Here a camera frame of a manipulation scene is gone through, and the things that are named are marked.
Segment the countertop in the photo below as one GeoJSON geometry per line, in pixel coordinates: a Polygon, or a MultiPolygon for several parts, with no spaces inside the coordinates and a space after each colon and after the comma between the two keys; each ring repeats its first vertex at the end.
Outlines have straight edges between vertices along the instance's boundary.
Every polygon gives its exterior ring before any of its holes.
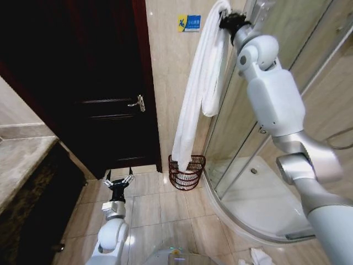
{"type": "Polygon", "coordinates": [[[34,137],[0,142],[0,213],[45,158],[57,137],[34,137]]]}

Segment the white towel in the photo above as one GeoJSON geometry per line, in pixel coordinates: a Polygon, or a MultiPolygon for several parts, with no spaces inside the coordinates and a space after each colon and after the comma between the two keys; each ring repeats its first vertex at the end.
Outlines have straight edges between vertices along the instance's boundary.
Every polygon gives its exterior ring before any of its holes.
{"type": "MultiPolygon", "coordinates": [[[[258,248],[251,248],[253,265],[275,265],[272,258],[258,248]]],[[[245,260],[239,259],[238,265],[248,265],[245,260]]]]}
{"type": "Polygon", "coordinates": [[[172,159],[186,170],[191,159],[200,109],[205,116],[218,113],[226,70],[229,35],[220,29],[220,12],[231,12],[226,0],[218,0],[208,14],[197,46],[175,134],[172,159]]]}

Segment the shower drain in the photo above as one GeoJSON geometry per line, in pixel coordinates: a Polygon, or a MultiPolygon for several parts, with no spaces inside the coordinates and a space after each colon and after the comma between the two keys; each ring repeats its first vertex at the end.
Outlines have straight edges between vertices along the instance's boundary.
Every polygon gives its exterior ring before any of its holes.
{"type": "Polygon", "coordinates": [[[257,174],[258,173],[258,171],[255,168],[250,169],[250,171],[251,171],[252,174],[257,174]]]}

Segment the sign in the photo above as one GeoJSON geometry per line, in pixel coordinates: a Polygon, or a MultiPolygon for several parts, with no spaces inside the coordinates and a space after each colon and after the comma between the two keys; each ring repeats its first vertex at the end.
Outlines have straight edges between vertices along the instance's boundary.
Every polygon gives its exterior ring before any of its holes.
{"type": "Polygon", "coordinates": [[[200,31],[201,15],[179,15],[178,32],[200,31]]]}

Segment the door lever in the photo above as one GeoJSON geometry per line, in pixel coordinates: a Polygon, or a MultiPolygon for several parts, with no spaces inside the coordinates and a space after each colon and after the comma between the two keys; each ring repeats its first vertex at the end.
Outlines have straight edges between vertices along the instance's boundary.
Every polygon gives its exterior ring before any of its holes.
{"type": "Polygon", "coordinates": [[[145,108],[145,103],[144,103],[144,101],[143,101],[143,96],[138,95],[138,96],[137,96],[137,102],[134,103],[134,104],[128,104],[127,106],[128,106],[128,107],[134,107],[134,106],[136,106],[136,105],[139,105],[139,106],[140,106],[140,111],[141,111],[141,112],[145,112],[146,108],[145,108]]]}

